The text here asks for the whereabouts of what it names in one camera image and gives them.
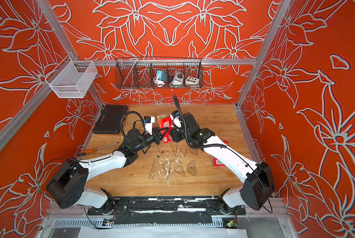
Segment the clear triangle ruler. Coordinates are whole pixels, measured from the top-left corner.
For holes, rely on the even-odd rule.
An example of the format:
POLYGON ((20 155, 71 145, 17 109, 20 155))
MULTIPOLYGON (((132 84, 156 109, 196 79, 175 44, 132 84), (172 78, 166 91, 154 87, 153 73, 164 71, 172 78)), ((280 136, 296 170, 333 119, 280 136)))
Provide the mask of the clear triangle ruler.
POLYGON ((185 143, 171 142, 170 147, 175 156, 185 157, 188 151, 188 145, 185 143))
POLYGON ((176 172, 181 176, 185 176, 184 167, 180 158, 172 161, 170 172, 176 172))

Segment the clear protractor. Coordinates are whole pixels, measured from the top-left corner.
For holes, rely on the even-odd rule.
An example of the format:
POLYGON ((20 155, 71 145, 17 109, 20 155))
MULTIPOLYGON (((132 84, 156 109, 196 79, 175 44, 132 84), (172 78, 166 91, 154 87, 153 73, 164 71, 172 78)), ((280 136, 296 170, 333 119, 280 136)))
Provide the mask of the clear protractor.
POLYGON ((195 155, 195 156, 198 155, 198 150, 196 150, 196 149, 189 148, 189 151, 190 151, 190 153, 191 153, 192 155, 195 155))
POLYGON ((197 176, 196 161, 192 160, 187 165, 187 171, 192 176, 197 176))

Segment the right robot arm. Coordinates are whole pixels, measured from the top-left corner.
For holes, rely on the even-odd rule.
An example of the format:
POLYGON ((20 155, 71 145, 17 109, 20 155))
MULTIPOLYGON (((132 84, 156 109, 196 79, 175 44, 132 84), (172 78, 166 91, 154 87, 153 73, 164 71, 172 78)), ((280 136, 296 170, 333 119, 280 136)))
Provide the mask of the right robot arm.
POLYGON ((275 183, 271 167, 265 163, 250 160, 226 145, 213 131, 200 128, 191 113, 183 114, 176 95, 173 96, 176 111, 171 114, 173 129, 169 132, 174 142, 185 140, 192 149, 206 152, 230 169, 242 183, 241 187, 227 189, 218 198, 219 207, 226 210, 241 205, 259 211, 264 208, 269 213, 273 209, 270 197, 275 183))

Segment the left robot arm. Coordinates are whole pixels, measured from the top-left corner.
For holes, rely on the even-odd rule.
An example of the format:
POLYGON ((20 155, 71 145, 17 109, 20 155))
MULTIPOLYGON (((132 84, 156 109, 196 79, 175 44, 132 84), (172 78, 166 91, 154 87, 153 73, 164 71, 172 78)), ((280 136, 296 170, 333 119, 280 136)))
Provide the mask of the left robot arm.
POLYGON ((111 154, 89 160, 68 158, 50 179, 46 190, 61 209, 73 205, 89 206, 104 215, 116 210, 114 197, 107 190, 90 188, 86 182, 108 171, 131 165, 138 158, 138 152, 146 154, 152 144, 160 144, 169 132, 169 127, 151 128, 147 131, 147 125, 152 125, 152 122, 135 112, 141 121, 143 131, 132 128, 125 133, 124 122, 130 114, 130 112, 124 114, 121 119, 119 128, 123 142, 116 150, 111 154))

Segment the white grey device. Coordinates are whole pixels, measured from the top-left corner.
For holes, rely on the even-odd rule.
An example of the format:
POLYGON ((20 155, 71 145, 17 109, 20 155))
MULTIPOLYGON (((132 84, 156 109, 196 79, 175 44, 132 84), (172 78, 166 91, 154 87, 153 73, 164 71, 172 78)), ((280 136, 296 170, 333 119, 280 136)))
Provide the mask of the white grey device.
POLYGON ((183 86, 183 83, 184 83, 184 74, 180 71, 175 71, 169 86, 170 87, 183 86))

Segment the blue white box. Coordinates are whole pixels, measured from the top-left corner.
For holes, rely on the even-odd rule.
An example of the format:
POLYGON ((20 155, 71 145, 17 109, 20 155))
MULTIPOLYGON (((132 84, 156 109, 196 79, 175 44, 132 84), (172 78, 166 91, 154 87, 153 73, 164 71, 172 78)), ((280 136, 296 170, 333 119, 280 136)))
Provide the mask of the blue white box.
POLYGON ((156 71, 156 80, 167 83, 169 80, 168 74, 162 70, 158 70, 158 71, 156 71))

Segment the white dotted cube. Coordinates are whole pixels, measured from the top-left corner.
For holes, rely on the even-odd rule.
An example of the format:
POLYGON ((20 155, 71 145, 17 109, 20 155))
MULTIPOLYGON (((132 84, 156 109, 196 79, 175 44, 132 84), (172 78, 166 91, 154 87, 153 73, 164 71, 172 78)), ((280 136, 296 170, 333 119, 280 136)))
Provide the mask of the white dotted cube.
POLYGON ((190 87, 198 86, 199 85, 199 78, 188 76, 185 79, 185 85, 190 86, 190 87))

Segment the black tool case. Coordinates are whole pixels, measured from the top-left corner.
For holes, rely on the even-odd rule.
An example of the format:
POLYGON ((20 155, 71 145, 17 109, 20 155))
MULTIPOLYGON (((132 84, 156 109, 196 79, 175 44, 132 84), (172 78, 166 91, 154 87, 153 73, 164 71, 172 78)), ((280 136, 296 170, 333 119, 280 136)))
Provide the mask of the black tool case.
POLYGON ((128 112, 126 105, 104 105, 99 118, 94 125, 94 134, 114 134, 121 133, 120 124, 123 116, 128 112))

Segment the white mesh basket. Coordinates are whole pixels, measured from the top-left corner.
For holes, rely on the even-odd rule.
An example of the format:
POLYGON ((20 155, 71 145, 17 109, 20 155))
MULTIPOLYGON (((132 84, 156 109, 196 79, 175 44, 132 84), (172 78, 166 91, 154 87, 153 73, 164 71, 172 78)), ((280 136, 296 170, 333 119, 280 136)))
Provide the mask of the white mesh basket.
POLYGON ((97 73, 92 61, 88 61, 87 66, 67 61, 46 82, 58 98, 81 99, 86 96, 97 73))

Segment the orange handled screwdriver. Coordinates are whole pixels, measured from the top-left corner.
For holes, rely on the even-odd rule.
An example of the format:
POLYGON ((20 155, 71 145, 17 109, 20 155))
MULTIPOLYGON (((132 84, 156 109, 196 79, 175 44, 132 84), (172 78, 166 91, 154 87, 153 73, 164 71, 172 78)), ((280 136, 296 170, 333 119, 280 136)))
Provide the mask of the orange handled screwdriver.
POLYGON ((103 149, 103 148, 106 148, 106 147, 110 147, 110 146, 116 145, 116 144, 118 144, 118 143, 119 143, 119 142, 115 142, 115 143, 108 144, 108 145, 101 146, 101 147, 86 149, 86 150, 83 150, 83 151, 79 152, 77 155, 78 155, 78 156, 85 156, 85 155, 88 155, 88 154, 90 154, 90 153, 96 152, 97 150, 100 150, 100 149, 103 149))

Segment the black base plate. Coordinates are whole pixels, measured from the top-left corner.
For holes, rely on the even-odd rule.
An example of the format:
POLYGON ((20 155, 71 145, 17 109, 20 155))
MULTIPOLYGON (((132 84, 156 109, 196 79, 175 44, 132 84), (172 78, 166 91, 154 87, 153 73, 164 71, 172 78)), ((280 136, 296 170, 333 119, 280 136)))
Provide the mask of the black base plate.
POLYGON ((196 226, 222 228, 246 214, 245 207, 224 211, 212 197, 121 197, 108 212, 88 207, 88 217, 97 227, 196 226))

